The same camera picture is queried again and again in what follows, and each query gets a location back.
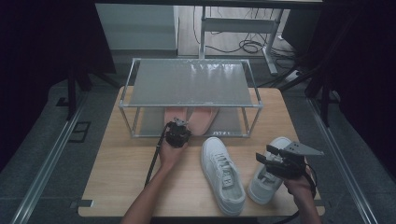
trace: glass shelf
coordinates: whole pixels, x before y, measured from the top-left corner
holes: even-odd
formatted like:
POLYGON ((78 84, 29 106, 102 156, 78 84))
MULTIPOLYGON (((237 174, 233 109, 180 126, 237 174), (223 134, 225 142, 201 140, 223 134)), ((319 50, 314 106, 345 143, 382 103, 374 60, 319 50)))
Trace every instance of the glass shelf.
POLYGON ((132 137, 160 136, 168 106, 187 107, 187 118, 195 107, 218 107, 204 136, 248 137, 262 109, 247 60, 134 59, 125 87, 120 111, 132 137))

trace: forearm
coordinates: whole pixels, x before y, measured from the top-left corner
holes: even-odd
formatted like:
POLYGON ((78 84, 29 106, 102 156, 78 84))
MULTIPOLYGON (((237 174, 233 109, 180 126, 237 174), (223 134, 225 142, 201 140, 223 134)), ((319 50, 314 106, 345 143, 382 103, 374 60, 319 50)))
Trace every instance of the forearm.
POLYGON ((129 207, 121 223, 149 223, 158 200, 160 188, 171 168, 161 167, 129 207))
POLYGON ((317 208, 315 207, 314 200, 294 200, 300 214, 302 224, 319 224, 321 223, 320 216, 318 215, 317 208))

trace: wire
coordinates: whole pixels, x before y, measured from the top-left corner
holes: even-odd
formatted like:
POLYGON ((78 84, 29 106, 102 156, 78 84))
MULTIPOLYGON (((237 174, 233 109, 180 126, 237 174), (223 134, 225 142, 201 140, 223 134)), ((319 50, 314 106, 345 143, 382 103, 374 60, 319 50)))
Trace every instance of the wire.
MULTIPOLYGON (((247 14, 244 16, 244 18, 246 18, 248 16, 248 14, 250 13, 250 18, 251 19, 253 19, 253 18, 257 19, 259 11, 260 11, 260 9, 257 8, 256 13, 255 13, 255 15, 253 17, 254 8, 251 8, 247 12, 247 14)), ((210 12, 209 13, 210 13, 209 15, 212 15, 212 7, 210 8, 210 12)), ((270 20, 271 20, 273 14, 274 14, 274 9, 272 8, 271 15, 270 15, 270 20)), ((198 41, 198 37, 197 37, 196 31, 195 31, 195 7, 193 8, 193 12, 192 12, 192 30, 194 32, 195 41, 198 44, 201 44, 200 41, 198 41)), ((218 35, 218 34, 221 34, 221 33, 222 32, 217 32, 217 33, 211 32, 212 35, 218 35)), ((222 53, 233 53, 233 52, 237 52, 238 50, 242 49, 246 53, 255 54, 255 53, 258 53, 258 52, 262 51, 264 46, 267 45, 267 41, 266 41, 267 37, 268 37, 268 34, 265 34, 265 37, 263 37, 261 34, 254 34, 254 36, 252 36, 252 33, 248 33, 247 36, 245 37, 245 39, 239 42, 239 48, 237 48, 237 49, 223 50, 223 49, 217 49, 215 47, 208 46, 208 45, 205 45, 205 48, 213 49, 213 50, 216 50, 216 51, 219 51, 219 52, 222 52, 222 53), (253 38, 256 35, 259 35, 262 38, 262 40, 264 41, 264 44, 260 43, 259 41, 254 41, 253 40, 253 38)), ((280 54, 277 51, 287 52, 287 53, 295 53, 295 52, 292 51, 292 50, 276 49, 276 48, 271 47, 271 55, 274 56, 274 57, 279 57, 280 58, 280 59, 276 59, 276 65, 278 65, 281 68, 288 68, 288 67, 285 67, 285 66, 281 65, 278 61, 280 61, 280 60, 291 60, 291 61, 294 61, 295 56, 294 55, 290 56, 290 55, 280 54)))
MULTIPOLYGON (((220 17, 222 18, 222 15, 221 15, 221 13, 220 13, 219 7, 218 7, 218 13, 219 13, 220 17)), ((210 17, 212 17, 212 7, 210 7, 209 15, 210 15, 210 17)), ((212 35, 219 35, 219 34, 221 34, 221 33, 222 33, 222 32, 210 32, 210 34, 212 34, 212 35)))
POLYGON ((283 81, 286 77, 288 77, 297 67, 298 67, 298 64, 295 64, 291 69, 289 69, 288 71, 284 72, 279 77, 276 77, 273 80, 264 82, 264 83, 258 85, 257 88, 260 88, 260 87, 262 87, 264 85, 267 85, 267 84, 270 84, 270 83, 273 83, 273 85, 270 86, 271 88, 275 87, 277 84, 279 84, 281 81, 283 81))
POLYGON ((163 139, 165 137, 165 131, 168 127, 169 127, 169 123, 167 123, 165 125, 165 127, 163 127, 163 132, 161 133, 160 140, 158 141, 158 144, 155 147, 154 156, 152 157, 151 165, 149 166, 149 169, 148 169, 148 175, 146 176, 145 187, 149 183, 149 180, 151 178, 152 170, 154 169, 154 165, 157 160, 158 154, 160 154, 161 145, 163 144, 163 139))
POLYGON ((299 215, 300 215, 300 212, 297 211, 297 212, 295 212, 293 215, 291 215, 291 216, 289 216, 289 217, 287 217, 287 218, 285 218, 285 219, 283 219, 283 220, 280 220, 280 221, 278 221, 278 222, 275 222, 274 224, 288 223, 288 222, 292 221, 293 219, 297 218, 297 216, 299 216, 299 215))
POLYGON ((314 168, 310 164, 306 163, 305 165, 307 165, 309 167, 309 169, 311 170, 312 175, 314 176, 315 187, 317 187, 318 186, 317 172, 314 170, 314 168))

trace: black curtain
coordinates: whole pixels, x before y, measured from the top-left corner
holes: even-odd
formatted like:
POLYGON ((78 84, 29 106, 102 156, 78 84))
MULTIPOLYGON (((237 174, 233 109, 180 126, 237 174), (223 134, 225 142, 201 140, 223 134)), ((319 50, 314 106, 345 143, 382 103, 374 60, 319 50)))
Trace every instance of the black curtain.
POLYGON ((52 85, 71 68, 115 73, 89 0, 2 1, 0 6, 0 170, 39 117, 52 85))
POLYGON ((396 176, 395 10, 392 1, 367 1, 337 50, 330 71, 331 86, 341 96, 340 109, 393 176, 396 176))

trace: white wall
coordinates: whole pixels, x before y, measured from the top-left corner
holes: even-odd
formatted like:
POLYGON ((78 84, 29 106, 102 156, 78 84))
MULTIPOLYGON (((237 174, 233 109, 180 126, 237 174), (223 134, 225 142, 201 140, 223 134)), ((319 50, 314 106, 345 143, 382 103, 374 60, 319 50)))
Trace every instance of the white wall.
POLYGON ((177 8, 96 4, 110 49, 177 49, 177 8))

